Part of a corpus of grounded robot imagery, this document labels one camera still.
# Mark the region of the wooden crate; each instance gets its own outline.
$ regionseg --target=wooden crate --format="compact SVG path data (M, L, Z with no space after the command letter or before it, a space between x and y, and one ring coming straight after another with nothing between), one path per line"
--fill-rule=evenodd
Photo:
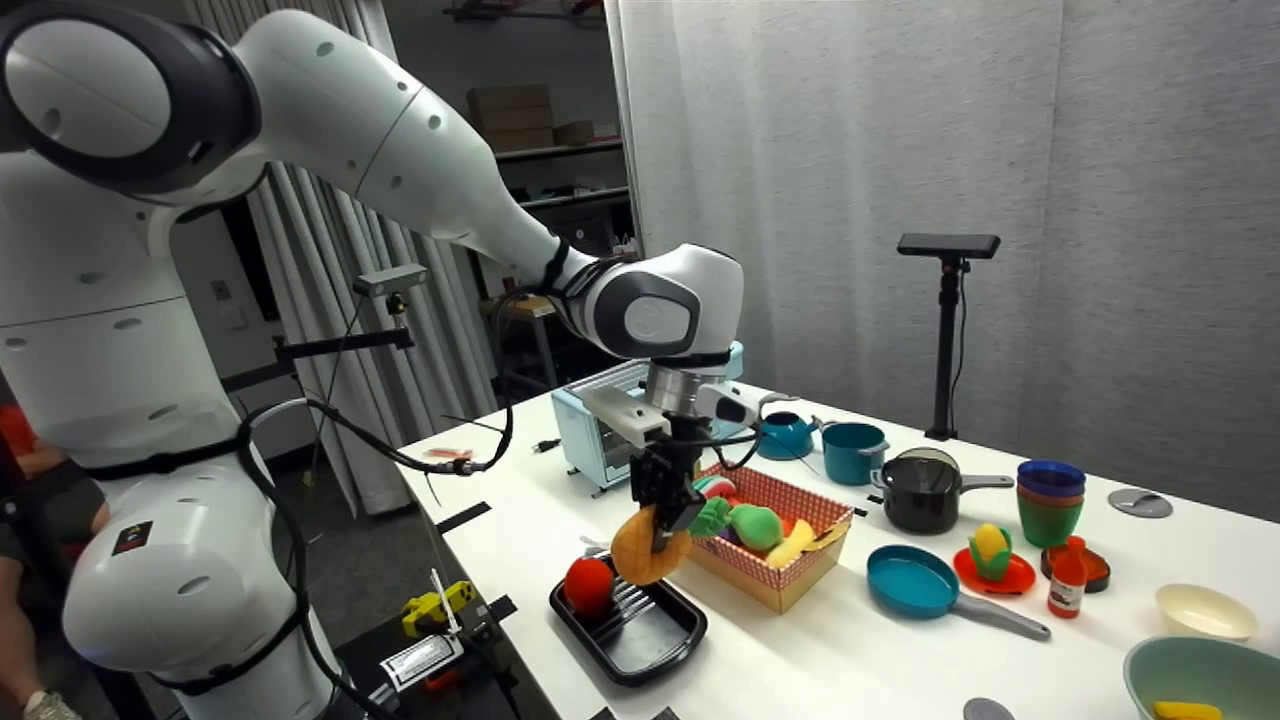
M838 561L850 506L751 469L733 473L733 483L742 503L769 503L780 514L809 518L820 539L787 566L769 566L755 550L725 534L696 539L692 561L764 598L769 606L787 610Z

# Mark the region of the toy frying pan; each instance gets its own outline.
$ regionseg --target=toy frying pan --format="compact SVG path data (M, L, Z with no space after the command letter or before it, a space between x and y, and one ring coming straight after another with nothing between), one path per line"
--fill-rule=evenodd
M959 593L955 571L906 543L884 543L866 557L866 583L884 610L906 617L906 618L933 618L933 617L967 617L981 624L997 624L1030 640L1050 640L1050 631L1029 617L1015 617L1001 602L977 598Z

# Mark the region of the red plate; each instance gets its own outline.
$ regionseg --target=red plate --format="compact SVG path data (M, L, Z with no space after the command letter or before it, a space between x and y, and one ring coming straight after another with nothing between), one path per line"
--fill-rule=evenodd
M953 557L953 566L959 583L981 594L1024 594L1034 583L1034 566L1024 557L1007 557L1007 566L1001 580L984 580L967 547Z

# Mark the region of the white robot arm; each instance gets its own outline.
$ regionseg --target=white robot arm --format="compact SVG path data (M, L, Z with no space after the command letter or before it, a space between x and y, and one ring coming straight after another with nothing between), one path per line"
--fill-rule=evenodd
M227 46L47 0L0 21L0 57L0 113L40 153L0 159L0 366L40 435L136 475L67 593L64 628L86 661L184 682L186 715L321 715L332 701L300 631L313 617L297 617L271 561L271 506L227 445L238 416L167 259L171 223L243 197L269 159L510 264L559 296L579 337L651 359L649 404L674 439L657 435L660 473L632 483L660 530L685 527L703 432L692 391L729 359L735 259L685 242L599 264L567 247L504 191L488 142L439 97L304 12L271 12Z

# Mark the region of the white bowl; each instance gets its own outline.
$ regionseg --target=white bowl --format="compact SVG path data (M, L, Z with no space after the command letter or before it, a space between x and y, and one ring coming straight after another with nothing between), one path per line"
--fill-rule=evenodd
M1176 637L1213 637L1213 640L1245 643L1257 631L1257 617L1238 598L1216 586L1163 583L1157 593L1157 602L1167 631Z

